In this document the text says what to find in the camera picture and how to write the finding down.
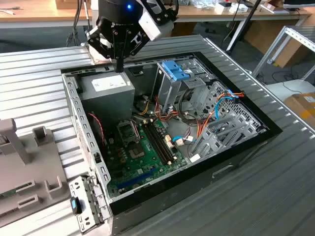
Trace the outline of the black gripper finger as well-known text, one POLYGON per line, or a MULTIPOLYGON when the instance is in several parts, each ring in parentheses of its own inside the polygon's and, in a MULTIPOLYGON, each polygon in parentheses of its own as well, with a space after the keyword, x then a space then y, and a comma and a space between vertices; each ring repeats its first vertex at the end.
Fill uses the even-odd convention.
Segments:
POLYGON ((128 58, 129 56, 136 55, 149 41, 150 40, 147 34, 143 30, 126 31, 122 55, 120 56, 120 72, 123 72, 124 70, 124 59, 128 58))
POLYGON ((115 59, 114 70, 115 72, 121 72, 121 56, 117 55, 114 47, 108 47, 101 42, 100 30, 98 27, 94 27, 87 32, 87 42, 94 48, 99 54, 106 59, 115 59))

